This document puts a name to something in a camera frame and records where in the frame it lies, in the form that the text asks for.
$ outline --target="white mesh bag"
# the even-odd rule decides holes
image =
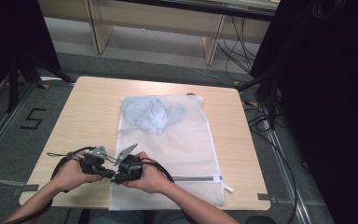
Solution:
[[[224,202],[224,185],[203,98],[190,96],[123,97],[118,124],[118,153],[138,143],[131,154],[144,151],[158,161],[175,183],[213,205]],[[160,194],[112,183],[109,210],[176,209]]]

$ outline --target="table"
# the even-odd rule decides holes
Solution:
[[[87,146],[105,146],[116,154],[117,127],[121,97],[130,95],[185,95],[194,93],[205,98],[202,109],[208,118],[217,158],[225,184],[234,188],[226,192],[225,210],[268,210],[269,200],[258,200],[267,194],[266,185],[247,126],[240,96],[235,89],[172,84],[102,77],[80,77],[74,86],[27,185],[48,183],[60,160],[47,152],[66,154]],[[107,168],[112,164],[105,163]],[[69,193],[60,193],[53,206],[107,208],[108,179],[84,184]],[[35,191],[23,192],[25,203]]]

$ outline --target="floor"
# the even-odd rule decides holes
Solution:
[[[186,77],[187,79],[190,78],[197,80],[201,77],[210,77],[210,84],[215,86],[234,87],[238,83],[243,83],[252,79],[252,77],[246,74],[235,63],[233,63],[232,61],[228,61],[227,56],[223,53],[221,49],[218,49],[216,51],[213,64],[206,65],[203,55],[204,52],[202,41],[201,37],[199,36],[178,35],[149,31],[144,29],[116,27],[103,54],[95,54],[91,41],[90,27],[87,23],[77,21],[62,21],[52,18],[46,18],[46,23],[48,25],[48,29],[52,37],[54,47],[59,54],[60,60],[66,60],[66,62],[69,62],[66,59],[65,55],[72,55],[72,58],[76,55],[78,55],[79,57],[89,56],[91,61],[88,61],[88,63],[95,63],[95,66],[93,66],[92,68],[93,70],[98,70],[99,66],[101,66],[101,70],[104,70],[104,68],[107,66],[106,64],[103,64],[101,62],[109,63],[110,61],[108,61],[108,59],[119,59],[127,62],[128,64],[131,64],[131,62],[142,62],[145,63],[145,65],[147,65],[148,67],[159,67],[161,64],[165,64],[165,66],[171,67],[172,69],[174,68],[175,72],[176,70],[179,71],[175,74],[175,80],[179,80],[179,82],[181,81],[179,76],[182,75],[180,71],[184,71],[183,76],[192,76]],[[223,42],[223,40],[219,40],[219,43],[224,48],[225,43]],[[241,51],[239,46],[236,45],[235,41],[226,41],[226,44],[229,49],[235,47],[235,50],[237,52]],[[259,45],[246,43],[246,47],[249,51],[256,55]],[[63,70],[66,69],[68,71],[73,71],[74,67],[81,66],[81,64],[64,63],[62,64],[62,66]],[[88,71],[91,72],[90,70],[87,70],[87,68],[83,69],[83,72],[86,74]],[[158,75],[158,78],[164,78],[164,76],[167,76],[167,80],[170,80],[168,74]],[[46,107],[62,107],[66,99],[65,97],[67,97],[70,93],[70,89],[59,85],[52,86],[51,88],[55,88],[56,93],[51,92],[47,94],[44,91],[36,90],[35,94],[32,94],[30,96],[30,103],[29,105],[25,106],[27,107],[26,109],[31,109],[35,107],[33,102],[36,102],[37,99],[40,97],[46,97],[46,99],[49,99],[49,101],[45,103],[47,104]],[[0,94],[0,102],[7,101],[7,95],[4,94],[5,91],[7,91],[7,88],[3,88],[2,94]],[[63,95],[65,97],[57,101],[54,100],[54,94]],[[250,94],[243,94],[241,96],[241,99],[244,102],[255,100]],[[5,108],[6,106],[6,104],[1,104],[0,111],[3,111],[2,108]],[[28,110],[26,109],[23,109],[24,113],[23,115],[19,114],[19,117],[27,116],[28,112],[25,114],[25,111]],[[46,118],[46,121],[44,121],[45,123],[55,123],[54,120],[59,116],[59,111],[53,111],[51,113],[52,114],[48,115],[48,117]],[[246,111],[246,116],[248,120],[253,118],[254,115],[254,111]],[[296,147],[296,142],[293,140],[293,137],[290,134],[290,130],[285,127],[287,126],[287,123],[285,123],[284,118],[279,118],[277,120],[277,124],[280,127],[282,126],[281,128],[277,128],[277,135],[279,136],[281,146],[285,150],[285,157],[293,170],[293,175],[297,182],[296,187],[298,188],[298,192],[300,193],[300,199],[307,207],[307,209],[305,211],[302,211],[302,213],[297,213],[297,216],[294,218],[293,223],[334,223],[328,213],[328,209],[325,207],[323,198],[319,194],[319,191],[315,183],[313,182],[310,173],[307,171],[306,168],[301,165],[301,153]],[[12,126],[20,126],[20,124],[14,122]],[[52,128],[53,125],[49,125],[48,130],[43,133],[32,133],[32,135],[26,137],[21,135],[21,137],[19,138],[24,138],[27,141],[32,138],[39,138],[41,140],[37,143],[27,143],[31,144],[31,146],[34,148],[43,148],[43,143],[47,140],[49,132]],[[5,146],[0,147],[4,147],[5,150],[10,150],[10,141],[16,140],[16,136],[21,134],[18,132],[19,131],[14,129],[8,130],[8,136],[10,137],[9,139],[3,141],[3,143],[1,144]],[[291,195],[290,188],[288,188],[290,184],[288,185],[282,179],[281,169],[285,169],[285,165],[279,166],[279,162],[277,160],[277,158],[279,158],[279,155],[276,155],[275,151],[271,149],[270,144],[266,143],[266,141],[262,139],[262,137],[259,137],[255,134],[253,135],[253,138],[257,150],[260,148],[263,149],[257,152],[257,156],[260,160],[263,175],[265,176],[266,186],[268,187],[268,193],[270,194],[269,196],[273,203],[272,207],[275,208],[270,209],[270,211],[267,211],[267,213],[243,213],[236,211],[228,212],[237,220],[239,220],[240,223],[244,223],[244,220],[248,216],[260,214],[267,214],[274,217],[279,224],[286,223],[290,211],[293,210],[293,195]],[[37,157],[31,158],[30,160],[37,161]],[[24,158],[12,160],[2,159],[2,163],[7,165],[2,166],[1,169],[10,171],[14,174],[17,168],[16,166],[12,166],[11,164],[21,162],[24,162]],[[0,182],[0,211],[3,214],[9,214],[9,211],[12,210],[12,207],[16,206],[16,203],[13,201],[13,197],[16,198],[19,195],[16,195],[15,192],[12,192],[11,188],[6,188],[5,184],[9,184],[11,187],[13,187],[13,184],[21,184],[21,182],[19,181],[14,181],[16,180],[16,178],[13,179],[13,175],[10,172],[6,172],[4,175],[2,175],[3,172],[0,171],[0,176],[2,176],[0,177],[0,179],[8,180],[8,182]],[[19,176],[19,178],[17,179],[20,179],[21,181],[26,181],[27,176],[29,174],[20,174],[19,172],[17,172],[16,175]],[[43,220],[40,220],[40,223],[76,223],[80,213],[80,210],[78,209],[62,210],[60,208],[52,208],[51,210],[49,211],[50,215],[48,217],[45,217]]]

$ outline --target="person's right hand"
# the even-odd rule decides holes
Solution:
[[[152,161],[145,152],[135,155],[141,161]],[[128,188],[141,189],[147,193],[161,193],[171,182],[154,165],[143,165],[142,176],[138,180],[126,181],[123,183]]]
[[[86,151],[81,151],[79,154],[86,154]],[[51,179],[51,183],[56,186],[59,191],[71,190],[79,187],[84,183],[91,183],[100,181],[100,175],[86,175],[82,172],[78,159],[67,161],[60,171]]]

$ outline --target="black stand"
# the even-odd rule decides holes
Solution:
[[[58,69],[50,66],[48,63],[42,61],[36,56],[25,53],[17,52],[10,57],[9,65],[9,105],[7,113],[10,112],[19,100],[19,80],[18,80],[18,71],[20,70],[23,77],[27,82],[37,83],[40,81],[40,76],[36,71],[37,66],[42,66],[47,69],[50,73],[56,77],[61,78],[65,82],[74,82],[70,77],[61,72]]]
[[[285,40],[281,50],[267,72],[236,88],[237,91],[245,91],[256,84],[260,84],[255,97],[257,101],[268,101],[268,122],[272,130],[275,130],[273,120],[276,116],[277,82],[284,71],[288,69],[292,61],[291,59],[296,55],[298,47],[304,40],[307,32],[311,29],[313,19],[312,10],[318,2],[319,0],[311,0],[307,3],[304,12],[299,16],[299,20],[297,20],[297,24],[294,24],[293,32]]]

